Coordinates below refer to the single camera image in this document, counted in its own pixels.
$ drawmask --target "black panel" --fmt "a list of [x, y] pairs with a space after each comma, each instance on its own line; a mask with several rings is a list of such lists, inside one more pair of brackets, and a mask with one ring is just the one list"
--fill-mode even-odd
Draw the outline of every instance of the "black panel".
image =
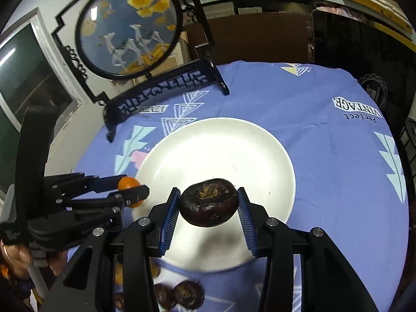
[[315, 63], [350, 72], [399, 134], [415, 95], [416, 53], [361, 22], [322, 11], [312, 15]]

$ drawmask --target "human hand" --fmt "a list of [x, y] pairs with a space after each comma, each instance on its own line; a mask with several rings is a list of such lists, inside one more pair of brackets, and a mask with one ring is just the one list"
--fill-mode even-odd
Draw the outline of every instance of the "human hand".
[[[0, 247], [3, 259], [9, 270], [18, 278], [28, 279], [29, 274], [26, 266], [33, 262], [32, 253], [23, 244], [3, 245]], [[58, 276], [67, 264], [68, 250], [61, 251], [48, 258], [48, 264], [53, 274]]]

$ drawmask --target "screw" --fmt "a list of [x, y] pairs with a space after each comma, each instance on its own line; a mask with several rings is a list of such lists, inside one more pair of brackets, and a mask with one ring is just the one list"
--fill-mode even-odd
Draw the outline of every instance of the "screw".
[[147, 226], [150, 224], [150, 219], [147, 217], [142, 217], [139, 219], [139, 225], [140, 226]]
[[97, 228], [94, 229], [94, 231], [92, 231], [92, 234], [95, 237], [101, 236], [103, 233], [104, 233], [104, 229], [101, 228], [101, 227], [99, 227], [99, 228], [97, 227]]
[[276, 226], [277, 224], [279, 224], [279, 221], [276, 218], [269, 217], [266, 219], [266, 224], [268, 226]]
[[322, 237], [324, 235], [324, 231], [321, 228], [315, 228], [312, 230], [312, 233], [317, 237]]

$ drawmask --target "dark purple water chestnut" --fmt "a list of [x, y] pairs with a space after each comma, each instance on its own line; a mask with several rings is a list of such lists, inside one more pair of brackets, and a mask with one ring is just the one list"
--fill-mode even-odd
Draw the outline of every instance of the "dark purple water chestnut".
[[155, 284], [155, 292], [160, 306], [164, 309], [170, 310], [177, 304], [170, 286], [161, 283]]
[[179, 201], [182, 217], [188, 223], [203, 228], [225, 223], [237, 208], [236, 188], [222, 178], [191, 185], [183, 192]]
[[173, 288], [173, 294], [178, 304], [186, 309], [198, 309], [205, 299], [205, 290], [201, 284], [191, 280], [180, 282]]

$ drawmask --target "wooden plank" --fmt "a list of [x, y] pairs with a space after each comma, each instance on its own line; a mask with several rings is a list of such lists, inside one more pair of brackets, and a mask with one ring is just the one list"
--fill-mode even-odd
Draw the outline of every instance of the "wooden plank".
[[394, 37], [397, 41], [403, 43], [406, 47], [408, 47], [410, 50], [414, 51], [416, 53], [416, 45], [410, 41], [408, 38], [404, 37], [403, 35], [395, 32], [394, 30], [383, 26], [382, 24], [379, 24], [378, 22], [369, 21], [369, 25], [381, 30], [382, 32], [390, 35], [391, 37]]
[[389, 18], [390, 20], [398, 24], [400, 27], [404, 28], [409, 33], [413, 32], [412, 27], [407, 22], [405, 22], [402, 18], [398, 17], [393, 12], [383, 8], [382, 6], [374, 3], [371, 0], [351, 0], [351, 1], [362, 4], [363, 6], [366, 6], [367, 8], [370, 8], [380, 14], [383, 14], [385, 17]]

